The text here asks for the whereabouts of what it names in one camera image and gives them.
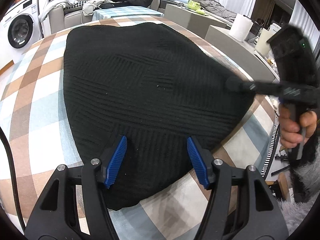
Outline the person right hand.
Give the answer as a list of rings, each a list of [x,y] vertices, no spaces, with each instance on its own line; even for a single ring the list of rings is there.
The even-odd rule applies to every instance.
[[[280,142],[285,148],[295,148],[306,143],[315,133],[318,116],[308,111],[300,116],[299,122],[291,119],[291,112],[283,104],[279,105]]]

